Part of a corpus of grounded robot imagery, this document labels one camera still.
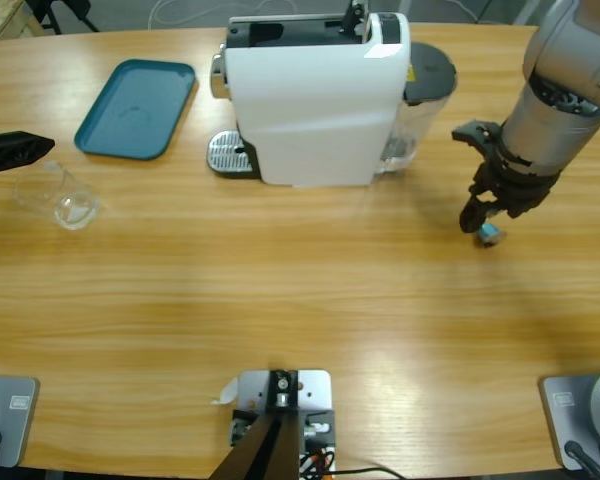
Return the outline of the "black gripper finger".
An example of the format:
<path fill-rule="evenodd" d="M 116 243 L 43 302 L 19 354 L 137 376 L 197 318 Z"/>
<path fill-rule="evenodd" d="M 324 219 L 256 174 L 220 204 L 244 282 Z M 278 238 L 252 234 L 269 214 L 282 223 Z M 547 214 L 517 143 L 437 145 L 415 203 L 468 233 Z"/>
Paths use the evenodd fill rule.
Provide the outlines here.
<path fill-rule="evenodd" d="M 0 172 L 31 165 L 55 147 L 55 141 L 28 132 L 0 134 Z"/>

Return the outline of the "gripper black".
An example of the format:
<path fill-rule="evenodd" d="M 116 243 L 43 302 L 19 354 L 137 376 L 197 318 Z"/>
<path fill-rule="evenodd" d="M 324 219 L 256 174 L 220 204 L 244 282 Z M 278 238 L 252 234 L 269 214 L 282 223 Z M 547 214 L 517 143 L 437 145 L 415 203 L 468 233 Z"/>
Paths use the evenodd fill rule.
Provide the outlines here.
<path fill-rule="evenodd" d="M 510 218 L 537 207 L 550 193 L 560 171 L 538 176 L 515 170 L 530 162 L 514 156 L 502 140 L 503 127 L 494 122 L 470 121 L 452 131 L 452 139 L 475 148 L 483 157 L 469 186 L 470 198 L 459 215 L 461 231 L 476 232 L 485 222 L 494 222 L 501 213 Z"/>

